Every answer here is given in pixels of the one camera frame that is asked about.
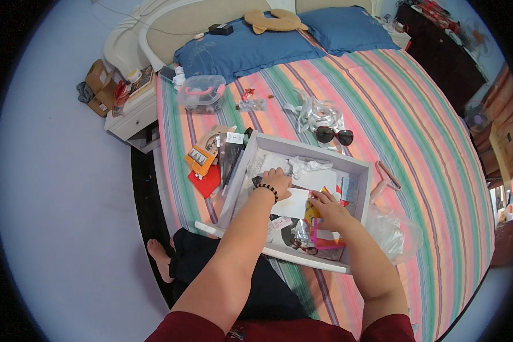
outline plastic storage box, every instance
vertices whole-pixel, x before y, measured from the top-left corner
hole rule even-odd
[[[225,89],[226,80],[222,76],[192,76],[177,92],[177,102],[190,112],[214,113],[222,106]]]
[[[357,189],[359,191],[359,195],[357,196],[356,209],[353,216],[359,220],[359,222],[365,225],[365,221],[367,219],[367,211],[369,209],[369,198],[372,181],[371,162],[357,160],[350,156],[329,151],[324,148],[253,131],[243,157],[239,162],[239,167],[237,168],[236,173],[233,175],[233,178],[230,180],[228,194],[226,195],[219,221],[216,225],[196,221],[196,228],[217,237],[223,236],[225,229],[228,227],[230,221],[232,220],[233,208],[239,196],[239,191],[241,190],[247,165],[252,160],[253,154],[258,148],[262,148],[266,151],[274,152],[286,157],[294,157],[300,155],[315,160],[327,160],[333,163],[333,170],[335,170],[337,173],[347,172],[349,174],[357,174]],[[347,248],[344,248],[339,261],[333,261],[311,256],[301,249],[294,250],[292,247],[286,246],[280,236],[276,236],[271,243],[266,243],[262,253],[278,259],[321,270],[351,274],[351,269],[349,267],[349,251]]]

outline smartphone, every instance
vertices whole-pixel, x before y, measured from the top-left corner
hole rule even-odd
[[[175,77],[175,70],[168,68],[168,67],[163,67],[160,70],[160,75],[162,75],[162,77],[164,77],[165,79],[167,79],[169,82],[172,83],[173,77]]]

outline blue pillow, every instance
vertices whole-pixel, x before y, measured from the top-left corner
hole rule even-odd
[[[323,49],[334,56],[344,52],[396,49],[388,32],[364,8],[328,7],[298,15]]]
[[[266,17],[273,17],[269,12]],[[229,22],[233,33],[219,36],[206,33],[203,40],[191,40],[175,52],[174,60],[186,77],[222,75],[226,83],[276,64],[320,58],[320,48],[311,45],[297,31],[265,31],[255,34],[243,19]]]

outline person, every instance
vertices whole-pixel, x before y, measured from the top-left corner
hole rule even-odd
[[[264,173],[261,184],[290,196],[283,170]],[[268,218],[276,201],[257,187],[226,229],[210,239],[180,229],[172,260],[156,240],[148,251],[177,298],[147,341],[354,341],[335,325],[311,319],[297,296],[261,256]],[[361,342],[414,341],[403,285],[374,239],[329,193],[313,191],[308,201],[323,216],[320,229],[337,231],[347,244],[353,279],[364,301]]]

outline white ribbon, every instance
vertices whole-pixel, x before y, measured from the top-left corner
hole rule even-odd
[[[283,106],[283,109],[292,111],[298,116],[298,132],[302,133],[308,128],[314,132],[319,126],[332,128],[335,132],[344,129],[344,118],[342,109],[334,101],[318,101],[314,96],[307,96],[302,90],[294,89],[301,97],[302,106],[293,106],[290,103]]]

